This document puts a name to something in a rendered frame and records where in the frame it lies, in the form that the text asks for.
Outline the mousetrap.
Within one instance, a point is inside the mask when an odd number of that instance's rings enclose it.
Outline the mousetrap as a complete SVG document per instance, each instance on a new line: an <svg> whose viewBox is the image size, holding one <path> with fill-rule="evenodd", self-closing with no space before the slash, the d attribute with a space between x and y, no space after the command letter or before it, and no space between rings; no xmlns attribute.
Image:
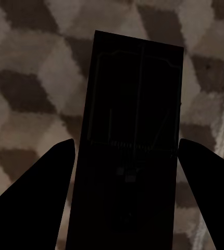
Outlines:
<svg viewBox="0 0 224 250"><path fill-rule="evenodd" d="M172 250L183 54L95 30L65 250Z"/></svg>

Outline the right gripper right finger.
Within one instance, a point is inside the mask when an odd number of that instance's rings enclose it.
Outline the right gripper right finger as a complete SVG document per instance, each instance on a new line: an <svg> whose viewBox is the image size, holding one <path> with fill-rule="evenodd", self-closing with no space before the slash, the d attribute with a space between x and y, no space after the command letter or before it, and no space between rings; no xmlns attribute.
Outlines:
<svg viewBox="0 0 224 250"><path fill-rule="evenodd" d="M216 250L224 250L224 159L187 139L180 139L178 159Z"/></svg>

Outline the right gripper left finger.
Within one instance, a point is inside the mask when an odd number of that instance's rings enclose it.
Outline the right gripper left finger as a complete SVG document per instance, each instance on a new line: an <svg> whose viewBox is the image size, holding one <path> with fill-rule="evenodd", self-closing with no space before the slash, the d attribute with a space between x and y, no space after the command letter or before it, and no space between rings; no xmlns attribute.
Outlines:
<svg viewBox="0 0 224 250"><path fill-rule="evenodd" d="M56 144L0 196L0 250L55 250L75 158Z"/></svg>

